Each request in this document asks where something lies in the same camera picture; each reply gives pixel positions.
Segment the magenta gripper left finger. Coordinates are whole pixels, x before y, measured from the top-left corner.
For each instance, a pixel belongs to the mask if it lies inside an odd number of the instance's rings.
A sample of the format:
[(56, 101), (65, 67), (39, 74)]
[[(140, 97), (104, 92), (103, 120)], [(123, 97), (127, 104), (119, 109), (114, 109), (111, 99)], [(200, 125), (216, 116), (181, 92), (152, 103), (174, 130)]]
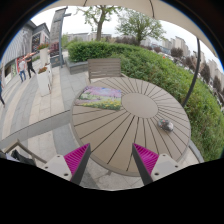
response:
[(79, 185), (90, 155), (90, 144), (85, 144), (65, 156), (57, 154), (43, 166), (43, 170)]

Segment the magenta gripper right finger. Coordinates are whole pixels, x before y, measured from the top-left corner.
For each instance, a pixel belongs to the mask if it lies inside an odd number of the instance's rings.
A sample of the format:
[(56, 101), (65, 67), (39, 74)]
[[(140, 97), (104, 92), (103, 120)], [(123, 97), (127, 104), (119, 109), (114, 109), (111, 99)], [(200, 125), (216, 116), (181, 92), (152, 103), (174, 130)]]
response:
[(180, 165), (167, 154), (158, 155), (135, 143), (132, 154), (144, 185), (180, 170)]

